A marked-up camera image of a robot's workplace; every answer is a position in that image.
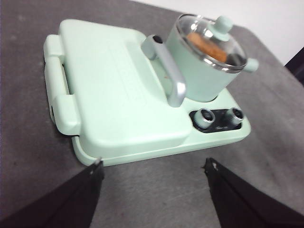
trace mint green pot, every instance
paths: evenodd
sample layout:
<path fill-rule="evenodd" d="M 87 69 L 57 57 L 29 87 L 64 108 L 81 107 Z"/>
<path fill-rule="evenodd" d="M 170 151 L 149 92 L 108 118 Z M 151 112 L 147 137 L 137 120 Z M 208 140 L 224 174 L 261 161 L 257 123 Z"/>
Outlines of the mint green pot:
<path fill-rule="evenodd" d="M 232 26 L 232 22 L 223 16 L 214 23 L 190 14 L 181 15 L 174 24 L 166 46 L 186 80 L 187 98 L 212 101 L 240 72 L 257 70 L 258 61 L 247 58 L 242 47 L 227 33 Z M 234 65 L 229 65 L 201 53 L 187 40 L 186 35 L 190 32 L 198 32 L 206 38 L 211 34 L 209 39 L 227 54 L 239 59 L 235 59 Z"/>

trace pot lid knob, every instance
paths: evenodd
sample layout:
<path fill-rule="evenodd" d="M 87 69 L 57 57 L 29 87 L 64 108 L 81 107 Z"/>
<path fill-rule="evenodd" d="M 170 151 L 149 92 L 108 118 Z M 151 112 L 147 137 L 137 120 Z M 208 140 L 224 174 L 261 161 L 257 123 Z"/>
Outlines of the pot lid knob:
<path fill-rule="evenodd" d="M 213 36 L 221 41 L 229 40 L 228 32 L 232 27 L 232 21 L 225 16 L 219 16 L 214 24 L 208 24 L 208 29 L 212 32 Z"/>

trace mint green appliance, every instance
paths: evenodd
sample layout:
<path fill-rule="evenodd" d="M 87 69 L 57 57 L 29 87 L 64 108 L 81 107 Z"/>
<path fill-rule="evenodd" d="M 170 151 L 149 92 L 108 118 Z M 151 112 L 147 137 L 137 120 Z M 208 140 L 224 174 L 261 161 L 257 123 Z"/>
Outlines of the mint green appliance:
<path fill-rule="evenodd" d="M 227 89 L 206 103 L 186 97 L 185 76 L 156 36 L 67 19 L 46 38 L 44 56 L 50 116 L 85 165 L 221 146 L 250 133 Z M 215 126 L 220 114 L 241 123 Z"/>

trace pot side handle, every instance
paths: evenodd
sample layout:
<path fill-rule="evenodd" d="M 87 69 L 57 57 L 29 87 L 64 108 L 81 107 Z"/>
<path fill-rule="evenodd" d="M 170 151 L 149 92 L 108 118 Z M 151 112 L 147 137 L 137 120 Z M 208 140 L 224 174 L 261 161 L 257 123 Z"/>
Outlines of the pot side handle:
<path fill-rule="evenodd" d="M 248 58 L 244 71 L 255 72 L 258 69 L 259 63 L 255 58 Z"/>

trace white wall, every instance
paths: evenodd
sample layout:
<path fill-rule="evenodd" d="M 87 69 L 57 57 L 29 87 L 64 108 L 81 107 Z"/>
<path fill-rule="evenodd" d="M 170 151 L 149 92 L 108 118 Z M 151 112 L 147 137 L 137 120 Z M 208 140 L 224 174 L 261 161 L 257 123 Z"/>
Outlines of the white wall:
<path fill-rule="evenodd" d="M 304 47 L 304 0 L 136 0 L 216 19 L 228 16 L 258 36 L 285 65 Z"/>

